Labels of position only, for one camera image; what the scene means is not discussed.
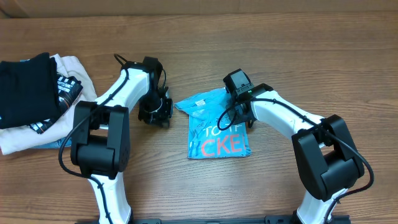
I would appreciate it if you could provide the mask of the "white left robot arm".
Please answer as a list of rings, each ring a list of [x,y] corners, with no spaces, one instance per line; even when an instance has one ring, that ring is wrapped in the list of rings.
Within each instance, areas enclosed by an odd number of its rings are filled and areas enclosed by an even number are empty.
[[[124,174],[130,158],[129,114],[139,107],[138,118],[149,125],[169,128],[173,101],[160,85],[165,73],[157,58],[125,61],[119,79],[95,101],[75,107],[71,162],[78,176],[91,184],[97,205],[97,223],[133,223],[127,202]]]

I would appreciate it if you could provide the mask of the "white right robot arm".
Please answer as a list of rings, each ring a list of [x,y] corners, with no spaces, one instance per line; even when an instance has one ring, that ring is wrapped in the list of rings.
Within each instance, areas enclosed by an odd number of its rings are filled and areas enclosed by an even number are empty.
[[[305,195],[292,215],[269,220],[289,223],[350,223],[333,210],[343,197],[355,194],[356,181],[368,169],[345,121],[338,115],[324,118],[283,99],[266,84],[227,84],[232,102],[226,114],[233,123],[260,121],[291,139]]]

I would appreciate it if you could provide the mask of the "light blue t-shirt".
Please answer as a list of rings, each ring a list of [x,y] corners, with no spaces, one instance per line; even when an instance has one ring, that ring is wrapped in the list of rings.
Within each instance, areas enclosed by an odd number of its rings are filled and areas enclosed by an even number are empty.
[[[222,115],[231,102],[225,88],[197,93],[175,104],[188,114],[188,158],[219,159],[248,157],[246,126],[230,125],[228,115]]]

